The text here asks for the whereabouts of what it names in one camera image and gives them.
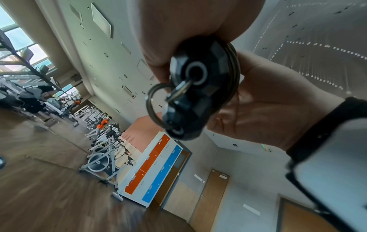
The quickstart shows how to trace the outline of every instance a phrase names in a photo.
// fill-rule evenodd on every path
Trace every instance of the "orange drawer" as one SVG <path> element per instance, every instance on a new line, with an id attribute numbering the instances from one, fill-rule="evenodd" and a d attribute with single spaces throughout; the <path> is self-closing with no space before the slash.
<path id="1" fill-rule="evenodd" d="M 157 154 L 159 155 L 163 151 L 164 147 L 167 145 L 169 140 L 170 138 L 167 135 L 163 135 L 162 139 L 160 140 L 159 143 L 157 143 L 153 151 L 157 152 Z"/>
<path id="2" fill-rule="evenodd" d="M 145 172 L 143 172 L 142 170 L 137 171 L 137 173 L 135 174 L 135 178 L 132 181 L 130 181 L 129 185 L 125 188 L 125 192 L 132 195 L 136 187 L 143 179 L 144 175 Z"/>
<path id="3" fill-rule="evenodd" d="M 152 151 L 149 154 L 149 159 L 147 159 L 143 165 L 140 167 L 140 170 L 142 170 L 144 173 L 147 173 L 150 167 L 153 165 L 153 163 L 156 161 L 159 154 L 157 152 Z"/>

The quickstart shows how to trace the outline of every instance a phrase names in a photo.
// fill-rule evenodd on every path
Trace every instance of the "brown floor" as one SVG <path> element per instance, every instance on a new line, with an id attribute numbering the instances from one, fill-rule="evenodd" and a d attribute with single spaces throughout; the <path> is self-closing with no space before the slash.
<path id="1" fill-rule="evenodd" d="M 0 232 L 194 231 L 158 207 L 119 202 L 112 186 L 78 173 L 89 141 L 82 128 L 68 125 L 40 132 L 0 109 L 0 156 L 8 161 L 0 170 Z"/>

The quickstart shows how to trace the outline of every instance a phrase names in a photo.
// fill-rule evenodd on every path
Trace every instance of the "black wristband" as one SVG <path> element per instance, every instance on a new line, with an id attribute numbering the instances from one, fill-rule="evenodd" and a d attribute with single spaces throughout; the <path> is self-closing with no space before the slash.
<path id="1" fill-rule="evenodd" d="M 343 122 L 367 118 L 367 102 L 354 97 L 347 98 L 330 114 L 311 127 L 288 151 L 294 165 L 314 153 Z"/>

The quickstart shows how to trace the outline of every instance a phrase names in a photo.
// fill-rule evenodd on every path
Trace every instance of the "blue panel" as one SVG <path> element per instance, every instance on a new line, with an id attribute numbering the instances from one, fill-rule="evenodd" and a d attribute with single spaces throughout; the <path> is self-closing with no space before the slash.
<path id="1" fill-rule="evenodd" d="M 161 171 L 158 173 L 157 177 L 154 179 L 152 185 L 146 192 L 146 194 L 143 197 L 143 201 L 147 203 L 151 203 L 154 196 L 156 195 L 158 189 L 160 188 L 161 184 L 163 183 L 164 179 L 168 175 L 168 172 L 172 168 L 174 162 L 176 161 L 177 157 L 180 155 L 182 151 L 182 148 L 180 148 L 178 145 L 175 147 L 175 149 L 172 151 L 171 155 L 169 155 L 167 161 L 163 165 Z"/>

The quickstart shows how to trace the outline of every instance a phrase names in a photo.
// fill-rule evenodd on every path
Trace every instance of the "skin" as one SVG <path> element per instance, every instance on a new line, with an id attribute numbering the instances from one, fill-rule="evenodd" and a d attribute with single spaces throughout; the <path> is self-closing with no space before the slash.
<path id="1" fill-rule="evenodd" d="M 169 80 L 177 47 L 194 36 L 214 34 L 231 42 L 258 16 L 264 0 L 128 0 L 132 31 L 160 82 Z M 344 100 L 299 73 L 249 52 L 237 52 L 245 76 L 233 99 L 207 128 L 232 138 L 288 150 Z"/>

